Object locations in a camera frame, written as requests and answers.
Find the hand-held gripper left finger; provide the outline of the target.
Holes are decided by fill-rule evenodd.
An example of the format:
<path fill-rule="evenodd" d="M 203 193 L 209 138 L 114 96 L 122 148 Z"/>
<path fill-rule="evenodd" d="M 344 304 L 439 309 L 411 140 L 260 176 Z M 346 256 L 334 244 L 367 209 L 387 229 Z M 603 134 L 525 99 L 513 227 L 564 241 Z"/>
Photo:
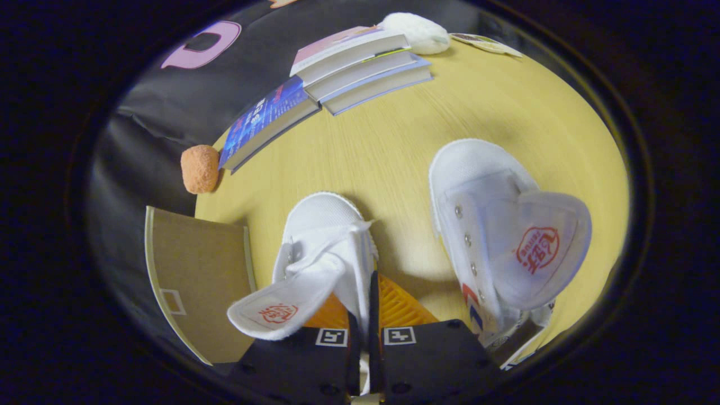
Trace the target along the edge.
<path fill-rule="evenodd" d="M 349 402 L 362 390 L 361 359 L 357 318 L 332 294 L 296 333 L 254 341 L 229 379 L 270 402 Z"/>

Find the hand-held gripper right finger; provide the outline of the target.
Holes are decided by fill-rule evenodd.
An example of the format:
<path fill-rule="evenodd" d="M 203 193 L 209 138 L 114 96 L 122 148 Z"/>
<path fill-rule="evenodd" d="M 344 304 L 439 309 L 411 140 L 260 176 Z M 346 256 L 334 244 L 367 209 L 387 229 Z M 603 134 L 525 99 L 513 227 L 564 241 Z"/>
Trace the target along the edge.
<path fill-rule="evenodd" d="M 501 381 L 501 369 L 459 319 L 389 326 L 396 304 L 371 276 L 368 388 L 381 402 L 474 402 Z"/>

